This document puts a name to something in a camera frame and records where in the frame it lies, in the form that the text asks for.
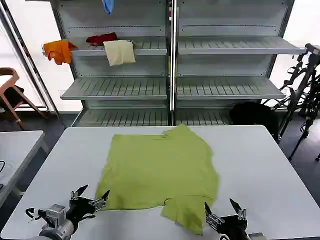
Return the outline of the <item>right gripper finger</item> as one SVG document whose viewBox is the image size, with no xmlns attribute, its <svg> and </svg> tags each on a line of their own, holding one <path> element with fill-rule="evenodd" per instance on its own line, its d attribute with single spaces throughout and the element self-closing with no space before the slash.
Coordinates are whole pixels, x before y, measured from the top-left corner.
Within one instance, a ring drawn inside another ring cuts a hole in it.
<svg viewBox="0 0 320 240">
<path fill-rule="evenodd" d="M 233 199 L 230 198 L 229 201 L 230 201 L 233 209 L 237 213 L 238 219 L 239 220 L 246 220 L 247 219 L 247 210 L 245 208 L 241 208 L 241 206 Z"/>
<path fill-rule="evenodd" d="M 224 222 L 222 218 L 220 218 L 219 216 L 211 212 L 211 209 L 206 202 L 204 203 L 204 207 L 205 207 L 205 220 L 209 224 L 209 226 L 217 227 L 218 225 L 221 225 Z"/>
</svg>

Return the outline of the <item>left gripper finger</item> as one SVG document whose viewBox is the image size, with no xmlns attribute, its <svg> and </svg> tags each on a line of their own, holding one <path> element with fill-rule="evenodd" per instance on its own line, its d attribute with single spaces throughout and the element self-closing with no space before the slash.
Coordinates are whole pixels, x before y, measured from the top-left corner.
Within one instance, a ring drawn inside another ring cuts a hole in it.
<svg viewBox="0 0 320 240">
<path fill-rule="evenodd" d="M 107 199 L 109 197 L 110 190 L 107 190 L 102 197 L 90 201 L 90 205 L 94 207 L 94 211 L 100 211 L 106 206 Z"/>
<path fill-rule="evenodd" d="M 84 186 L 81 186 L 80 188 L 78 188 L 75 191 L 71 191 L 70 199 L 77 200 L 84 193 L 84 191 L 87 189 L 87 187 L 88 187 L 88 185 L 86 184 Z"/>
</svg>

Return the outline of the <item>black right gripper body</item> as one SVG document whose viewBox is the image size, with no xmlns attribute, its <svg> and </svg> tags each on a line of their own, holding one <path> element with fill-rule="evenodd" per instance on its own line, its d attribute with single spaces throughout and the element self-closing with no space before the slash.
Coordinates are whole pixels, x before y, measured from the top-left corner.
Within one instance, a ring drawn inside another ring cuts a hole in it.
<svg viewBox="0 0 320 240">
<path fill-rule="evenodd" d="M 248 239 L 248 234 L 246 233 L 247 219 L 239 219 L 238 215 L 223 216 L 221 219 L 223 222 L 214 227 L 217 233 L 226 235 L 229 240 Z"/>
</svg>

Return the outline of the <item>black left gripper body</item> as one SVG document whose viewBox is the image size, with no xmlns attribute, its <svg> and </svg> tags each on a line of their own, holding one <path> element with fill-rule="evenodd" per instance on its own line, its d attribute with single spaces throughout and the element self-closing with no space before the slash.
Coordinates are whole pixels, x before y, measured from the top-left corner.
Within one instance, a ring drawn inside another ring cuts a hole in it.
<svg viewBox="0 0 320 240">
<path fill-rule="evenodd" d="M 85 197 L 71 197 L 69 209 L 66 212 L 66 219 L 72 223 L 79 223 L 85 219 L 93 219 L 96 207 L 93 199 Z"/>
</svg>

